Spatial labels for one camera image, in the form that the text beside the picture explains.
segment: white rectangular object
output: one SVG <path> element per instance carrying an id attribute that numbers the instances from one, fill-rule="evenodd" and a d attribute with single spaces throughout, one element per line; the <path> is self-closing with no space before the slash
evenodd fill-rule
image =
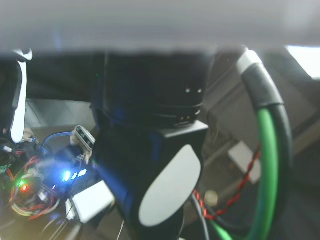
<path id="1" fill-rule="evenodd" d="M 238 168 L 245 174 L 248 169 L 248 165 L 252 160 L 253 152 L 243 142 L 239 142 L 236 146 L 228 151 L 228 156 L 231 158 Z M 250 172 L 250 181 L 255 184 L 261 176 L 261 163 L 257 159 L 253 165 L 253 169 Z"/>
<path id="2" fill-rule="evenodd" d="M 76 194 L 73 198 L 73 203 L 79 215 L 80 222 L 87 223 L 101 211 L 113 204 L 115 201 L 114 195 L 104 181 L 87 188 L 86 190 Z M 70 210 L 70 201 L 66 202 L 66 211 Z M 68 219 L 74 218 L 74 213 L 71 210 Z"/>

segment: blue led light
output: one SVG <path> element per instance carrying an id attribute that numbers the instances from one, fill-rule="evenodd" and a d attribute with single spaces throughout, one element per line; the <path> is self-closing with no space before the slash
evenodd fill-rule
<path id="1" fill-rule="evenodd" d="M 77 174 L 78 174 L 77 172 L 75 174 L 73 174 L 71 180 L 75 179 L 77 177 Z"/>
<path id="2" fill-rule="evenodd" d="M 64 175 L 63 175 L 62 182 L 68 182 L 70 175 L 71 175 L 70 171 L 65 171 Z"/>
<path id="3" fill-rule="evenodd" d="M 79 172 L 78 178 L 81 177 L 81 176 L 83 176 L 83 175 L 86 175 L 86 173 L 87 173 L 87 169 L 81 170 L 81 171 Z"/>

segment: fluorescent light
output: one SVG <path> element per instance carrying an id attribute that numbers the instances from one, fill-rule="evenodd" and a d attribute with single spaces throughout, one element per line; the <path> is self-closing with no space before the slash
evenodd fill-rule
<path id="1" fill-rule="evenodd" d="M 77 174 L 78 174 L 77 172 L 75 174 L 73 174 L 71 180 L 75 179 L 77 177 Z"/>
<path id="2" fill-rule="evenodd" d="M 64 172 L 64 175 L 63 175 L 62 181 L 63 181 L 63 182 L 68 182 L 68 180 L 69 180 L 69 178 L 70 178 L 70 175 L 71 175 L 70 171 L 65 171 L 65 172 Z"/>
<path id="3" fill-rule="evenodd" d="M 81 177 L 81 176 L 83 176 L 83 175 L 86 175 L 86 173 L 87 173 L 87 169 L 81 170 L 81 171 L 79 172 L 78 178 Z"/>
<path id="4" fill-rule="evenodd" d="M 320 80 L 320 47 L 287 46 L 286 49 L 314 80 Z"/>

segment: green led light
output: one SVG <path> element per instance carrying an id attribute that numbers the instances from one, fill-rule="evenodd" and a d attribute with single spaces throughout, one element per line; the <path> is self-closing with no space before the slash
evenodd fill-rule
<path id="1" fill-rule="evenodd" d="M 19 186 L 19 187 L 22 187 L 24 184 L 25 184 L 25 181 L 20 181 L 20 182 L 18 183 L 18 186 Z"/>

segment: green wire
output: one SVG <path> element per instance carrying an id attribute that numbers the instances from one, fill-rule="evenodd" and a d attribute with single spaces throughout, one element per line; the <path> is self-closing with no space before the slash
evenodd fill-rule
<path id="1" fill-rule="evenodd" d="M 257 112 L 261 139 L 261 180 L 258 193 L 258 203 L 252 228 L 246 240 L 265 240 L 268 237 L 277 201 L 278 189 L 278 149 L 277 135 L 272 116 L 268 109 Z M 232 237 L 216 223 L 211 222 L 223 240 Z"/>

